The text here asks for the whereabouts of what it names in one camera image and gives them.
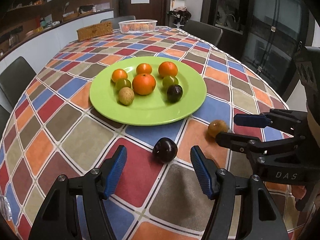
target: faucet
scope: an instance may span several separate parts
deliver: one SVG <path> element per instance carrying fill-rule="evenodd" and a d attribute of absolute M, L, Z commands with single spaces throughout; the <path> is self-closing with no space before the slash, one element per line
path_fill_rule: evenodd
<path fill-rule="evenodd" d="M 233 15 L 233 14 L 227 14 L 227 16 L 226 16 L 226 19 L 225 19 L 225 21 L 224 21 L 224 25 L 223 26 L 226 26 L 226 24 L 227 24 L 227 19 L 228 19 L 228 16 L 229 15 L 231 15 L 232 17 L 233 17 L 233 20 L 234 20 L 234 22 L 236 23 L 236 18 L 235 18 L 235 16 Z"/>

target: blue gripper pad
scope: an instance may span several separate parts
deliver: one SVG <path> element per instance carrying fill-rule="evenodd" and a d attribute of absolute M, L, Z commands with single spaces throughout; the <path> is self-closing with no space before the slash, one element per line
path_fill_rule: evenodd
<path fill-rule="evenodd" d="M 194 147 L 191 148 L 190 158 L 203 194 L 209 199 L 213 199 L 211 177 Z"/>
<path fill-rule="evenodd" d="M 106 187 L 104 190 L 105 197 L 110 197 L 116 191 L 120 176 L 122 174 L 124 165 L 127 161 L 127 149 L 123 147 L 113 164 L 110 173 L 106 179 Z"/>
<path fill-rule="evenodd" d="M 262 114 L 236 114 L 233 121 L 239 126 L 257 128 L 265 128 L 271 124 L 271 120 Z"/>

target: table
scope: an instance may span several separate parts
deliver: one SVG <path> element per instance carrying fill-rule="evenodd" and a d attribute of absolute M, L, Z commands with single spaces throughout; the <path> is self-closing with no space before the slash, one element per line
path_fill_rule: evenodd
<path fill-rule="evenodd" d="M 205 102 L 184 120 L 161 126 L 123 125 L 101 116 L 89 101 L 95 76 L 108 65 L 131 57 L 180 60 L 203 76 Z M 135 35 L 103 36 L 72 42 L 31 82 L 12 112 L 0 151 L 0 188 L 10 201 L 16 233 L 27 239 L 52 183 L 60 174 L 85 174 L 125 145 L 128 160 L 115 195 L 105 201 L 117 239 L 200 239 L 212 209 L 190 162 L 199 145 L 207 157 L 236 176 L 252 174 L 244 154 L 219 147 L 206 136 L 207 125 L 226 121 L 235 133 L 261 140 L 287 138 L 272 128 L 233 124 L 237 113 L 287 109 L 281 98 L 246 66 L 211 44 L 168 27 Z M 153 145 L 169 137 L 177 158 L 162 165 L 151 158 Z M 310 212 L 298 212 L 290 186 L 266 183 L 291 237 L 299 234 Z M 240 197 L 235 201 L 230 237 L 234 238 Z M 82 197 L 77 198 L 84 239 L 89 239 Z"/>

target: green plate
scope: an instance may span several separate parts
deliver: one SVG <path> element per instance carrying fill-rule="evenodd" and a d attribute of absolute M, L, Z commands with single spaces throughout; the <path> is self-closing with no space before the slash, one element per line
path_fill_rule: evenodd
<path fill-rule="evenodd" d="M 162 79 L 158 67 L 164 61 L 174 62 L 178 67 L 177 78 L 183 89 L 180 101 L 171 104 L 167 102 L 166 92 L 162 87 Z M 140 63 L 152 66 L 151 75 L 156 79 L 155 90 L 147 95 L 135 95 L 130 106 L 118 102 L 115 84 L 111 75 L 118 68 L 128 73 L 132 82 L 136 76 L 136 67 Z M 130 125 L 159 125 L 175 122 L 195 112 L 204 102 L 207 88 L 201 75 L 188 65 L 164 57 L 133 57 L 119 61 L 101 71 L 93 80 L 90 88 L 90 101 L 94 108 L 103 116 L 119 123 Z"/>

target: black chair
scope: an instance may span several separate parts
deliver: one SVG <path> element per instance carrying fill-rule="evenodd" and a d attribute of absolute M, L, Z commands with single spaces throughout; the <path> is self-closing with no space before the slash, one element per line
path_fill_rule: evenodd
<path fill-rule="evenodd" d="M 193 20 L 188 20 L 184 25 L 183 30 L 193 36 L 211 43 L 214 46 L 218 45 L 223 33 L 221 28 Z"/>
<path fill-rule="evenodd" d="M 36 72 L 23 57 L 18 57 L 0 74 L 0 88 L 12 107 L 35 76 Z"/>
<path fill-rule="evenodd" d="M 136 17 L 134 15 L 129 15 L 129 16 L 121 16 L 121 17 L 118 17 L 118 18 L 104 19 L 104 20 L 101 20 L 100 23 L 112 22 L 112 28 L 114 30 L 116 30 L 116 29 L 120 29 L 119 22 L 133 21 L 135 19 L 136 19 Z"/>
<path fill-rule="evenodd" d="M 0 105 L 0 138 L 10 117 L 10 113 Z"/>

